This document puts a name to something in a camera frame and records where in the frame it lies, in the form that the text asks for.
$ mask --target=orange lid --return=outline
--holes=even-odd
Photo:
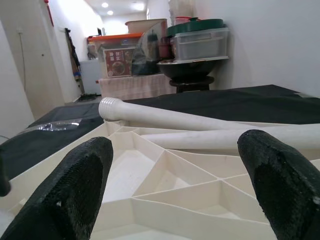
[[[100,41],[116,40],[116,39],[136,39],[136,38],[141,38],[142,35],[143,35],[143,32],[122,34],[122,35],[111,35],[111,36],[93,36],[93,37],[89,37],[89,40],[93,42],[100,42]]]

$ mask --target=black cloth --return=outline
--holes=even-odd
[[[184,92],[126,102],[229,121],[320,123],[319,98],[301,97],[296,91],[275,85]],[[95,103],[58,107],[30,126],[61,120],[84,120],[74,130],[37,130],[20,134],[0,145],[9,178],[23,173],[101,125],[103,119],[99,116],[98,106]]]

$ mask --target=plastic storage box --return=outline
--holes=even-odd
[[[142,35],[143,33],[133,33],[96,36],[88,39],[96,46],[104,79],[131,76],[132,53]]]
[[[227,57],[228,28],[178,33],[172,41],[177,61]]]

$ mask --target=green lid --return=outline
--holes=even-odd
[[[224,27],[222,19],[198,20],[197,17],[191,18],[190,22],[178,24],[168,28],[168,36],[174,37],[176,34],[202,31],[208,29],[221,29]]]

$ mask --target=red object on wall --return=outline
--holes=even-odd
[[[44,3],[47,4],[46,8],[48,9],[48,13],[49,13],[49,17],[50,17],[50,21],[51,21],[52,27],[54,27],[55,25],[54,25],[54,20],[52,19],[50,7],[49,7],[49,0],[44,0]]]

